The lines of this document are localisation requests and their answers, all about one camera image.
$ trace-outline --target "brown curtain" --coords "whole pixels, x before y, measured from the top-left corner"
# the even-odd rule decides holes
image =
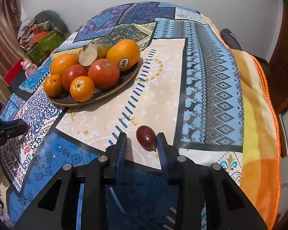
[[[17,41],[20,18],[20,0],[0,0],[0,110],[10,95],[2,79],[20,58],[25,57]]]

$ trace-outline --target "pink toy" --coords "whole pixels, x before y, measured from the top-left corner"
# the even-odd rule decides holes
[[[22,61],[22,69],[25,70],[26,77],[29,78],[38,69],[37,65],[33,64],[31,60],[24,59]]]

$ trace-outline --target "grape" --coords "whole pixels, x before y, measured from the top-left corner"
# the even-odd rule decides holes
[[[146,125],[140,126],[137,128],[136,137],[144,150],[156,151],[157,137],[152,128]]]

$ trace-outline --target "metal rivet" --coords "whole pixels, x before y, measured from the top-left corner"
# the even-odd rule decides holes
[[[185,156],[178,156],[177,160],[180,162],[184,162],[186,160],[186,157]]]
[[[63,169],[64,170],[70,170],[71,169],[71,164],[70,163],[64,164],[63,165]]]
[[[218,164],[218,163],[214,163],[214,164],[212,164],[212,168],[214,170],[220,170],[222,168],[222,166],[220,164]]]
[[[98,158],[98,160],[100,161],[100,162],[105,162],[105,161],[107,161],[107,157],[106,156],[100,156],[99,158]]]

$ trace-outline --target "brown oval plate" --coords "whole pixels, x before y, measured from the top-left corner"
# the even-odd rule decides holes
[[[99,90],[95,89],[94,96],[86,101],[86,102],[77,102],[74,100],[70,93],[67,91],[63,91],[59,96],[56,96],[54,98],[48,97],[47,98],[54,104],[60,105],[60,106],[79,106],[84,104],[93,103],[95,101],[101,100],[105,97],[108,97],[109,95],[115,93],[116,91],[122,89],[136,74],[139,67],[139,63],[136,63],[133,67],[131,67],[128,71],[121,72],[119,80],[115,87],[109,89],[109,90]]]

